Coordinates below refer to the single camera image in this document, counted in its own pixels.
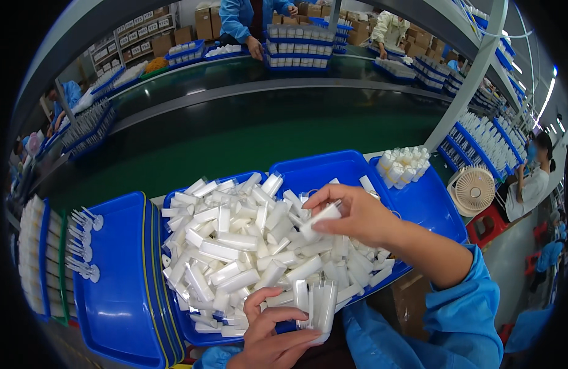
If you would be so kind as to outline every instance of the hand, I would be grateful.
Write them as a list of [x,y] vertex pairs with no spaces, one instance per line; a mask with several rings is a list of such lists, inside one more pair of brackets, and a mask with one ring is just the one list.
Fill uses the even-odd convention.
[[369,247],[383,247],[401,242],[404,223],[383,204],[361,187],[342,184],[327,184],[318,190],[302,206],[312,209],[312,215],[337,199],[341,199],[341,218],[322,220],[313,229],[329,234],[343,234],[354,237]]
[[288,5],[288,13],[290,13],[290,18],[295,18],[298,15],[298,8],[294,5]]
[[292,368],[305,351],[314,346],[310,342],[321,335],[319,331],[303,329],[276,334],[274,330],[276,322],[289,319],[306,321],[309,318],[307,313],[290,306],[269,307],[260,312],[259,304],[266,297],[278,296],[281,292],[278,287],[264,287],[247,297],[243,308],[249,321],[249,328],[243,336],[245,346],[242,352],[229,360],[227,369],[248,368],[250,363],[258,368]]
[[245,43],[247,44],[247,48],[249,48],[249,52],[251,53],[251,57],[262,62],[263,61],[263,47],[262,47],[262,44],[258,41],[258,39],[255,38],[254,36],[247,36],[247,40],[245,40]]

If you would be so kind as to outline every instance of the green tray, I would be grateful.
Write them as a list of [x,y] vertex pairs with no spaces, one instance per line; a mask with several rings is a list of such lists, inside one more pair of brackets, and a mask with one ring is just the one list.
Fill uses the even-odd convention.
[[144,80],[147,80],[147,79],[149,79],[149,78],[151,78],[151,77],[155,77],[157,74],[164,73],[164,72],[168,71],[169,69],[170,69],[169,66],[167,66],[167,67],[163,67],[163,68],[158,69],[158,70],[154,70],[154,71],[152,71],[152,72],[150,72],[150,73],[143,74],[143,75],[140,77],[140,80],[144,81]]

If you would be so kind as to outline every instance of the person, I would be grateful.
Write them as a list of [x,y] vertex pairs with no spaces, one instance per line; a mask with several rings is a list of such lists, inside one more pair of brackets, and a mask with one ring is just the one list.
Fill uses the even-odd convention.
[[405,50],[405,32],[411,23],[386,10],[378,14],[376,26],[372,30],[372,42],[377,42],[380,48],[380,58],[386,59],[387,52],[384,44],[398,46]]
[[568,240],[566,239],[567,234],[563,232],[561,237],[564,238],[548,243],[542,249],[542,252],[538,257],[538,261],[536,261],[536,273],[534,275],[534,281],[530,286],[530,292],[535,293],[538,286],[546,280],[546,270],[550,266],[558,263],[558,256],[561,254],[563,249],[565,252],[568,251]]
[[[536,160],[540,165],[524,178],[524,168],[527,162]],[[508,181],[502,184],[497,193],[505,199],[505,208],[497,206],[499,214],[504,222],[510,223],[523,217],[542,201],[548,190],[548,176],[556,169],[553,160],[553,144],[550,137],[542,132],[536,136],[536,140],[528,148],[527,161],[518,166],[515,177],[510,176]]]
[[466,58],[462,55],[458,55],[458,60],[450,60],[448,66],[453,70],[459,72],[460,69],[465,65]]
[[[211,347],[194,368],[239,369],[250,367],[249,363],[254,368],[499,367],[503,345],[494,327],[499,287],[491,280],[480,249],[400,220],[361,187],[327,184],[303,208],[315,215],[337,199],[342,201],[342,217],[317,222],[313,229],[354,237],[369,247],[383,247],[428,277],[432,292],[426,296],[428,310],[423,319],[431,333],[429,341],[400,335],[361,300],[343,308],[327,342],[314,347],[311,341],[320,336],[318,331],[275,333],[277,322],[306,321],[308,315],[290,306],[268,307],[262,312],[260,304],[282,292],[280,287],[264,287],[244,303],[249,321],[244,347]],[[336,342],[335,320],[339,318],[346,345]]]
[[[70,109],[75,107],[77,101],[81,99],[81,87],[75,81],[63,82],[61,83],[63,88],[63,94],[65,95],[65,100]],[[59,95],[57,94],[54,85],[51,85],[48,90],[46,90],[46,97],[54,103],[54,118],[50,122],[50,127],[46,132],[46,137],[51,137],[54,132],[59,130],[59,126],[65,117],[65,111],[59,103]]]
[[272,14],[295,18],[298,8],[287,0],[222,0],[220,2],[220,44],[246,44],[254,59],[263,60],[260,40],[263,30],[272,23]]

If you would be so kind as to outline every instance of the left hand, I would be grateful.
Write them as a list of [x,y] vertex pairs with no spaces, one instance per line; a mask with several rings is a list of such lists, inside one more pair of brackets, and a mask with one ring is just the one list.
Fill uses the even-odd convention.
[[290,18],[295,18],[298,15],[298,8],[294,5],[288,5],[288,13],[290,13]]

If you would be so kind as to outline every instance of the woman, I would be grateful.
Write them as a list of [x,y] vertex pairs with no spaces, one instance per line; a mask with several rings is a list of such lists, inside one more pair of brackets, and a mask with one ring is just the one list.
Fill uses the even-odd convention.
[[553,143],[550,137],[541,132],[528,146],[527,162],[537,161],[537,166],[524,178],[525,163],[517,169],[518,181],[502,184],[497,190],[505,200],[505,209],[497,206],[504,222],[510,223],[532,211],[545,198],[548,190],[548,176],[554,172]]
[[370,247],[383,247],[420,271],[432,282],[424,315],[431,333],[427,343],[404,337],[391,328],[364,300],[336,315],[342,318],[345,340],[331,336],[321,347],[310,342],[320,332],[276,334],[276,322],[308,315],[295,307],[260,304],[278,296],[278,287],[264,287],[245,301],[249,328],[244,348],[217,346],[208,349],[194,364],[209,368],[497,368],[503,345],[494,328],[499,288],[487,271],[478,247],[465,247],[429,232],[420,225],[395,217],[361,187],[328,184],[304,204],[313,214],[327,203],[342,200],[342,218],[322,220],[313,229],[325,234],[345,234]]

